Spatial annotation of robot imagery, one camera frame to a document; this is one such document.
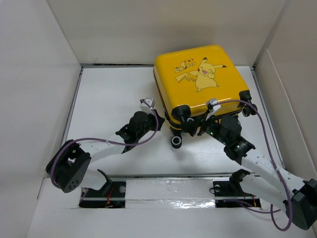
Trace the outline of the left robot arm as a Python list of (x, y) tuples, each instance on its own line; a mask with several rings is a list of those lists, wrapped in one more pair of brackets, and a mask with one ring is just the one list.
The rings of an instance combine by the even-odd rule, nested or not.
[(110, 192), (111, 181), (102, 169), (89, 165), (108, 156), (124, 154), (142, 144), (149, 131), (157, 133), (164, 123), (155, 109), (148, 114), (137, 111), (129, 123), (108, 139), (80, 138), (66, 141), (46, 166), (53, 186), (69, 193), (76, 188), (93, 190), (98, 196)]

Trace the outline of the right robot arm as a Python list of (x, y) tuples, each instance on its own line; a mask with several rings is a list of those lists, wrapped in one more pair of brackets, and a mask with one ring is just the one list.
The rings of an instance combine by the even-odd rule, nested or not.
[(308, 230), (317, 221), (317, 181), (305, 180), (282, 167), (241, 136), (242, 127), (236, 117), (188, 118), (185, 126), (190, 131), (197, 127), (224, 145), (224, 152), (232, 161), (243, 166), (234, 172), (229, 182), (230, 192), (256, 195), (283, 211), (292, 223)]

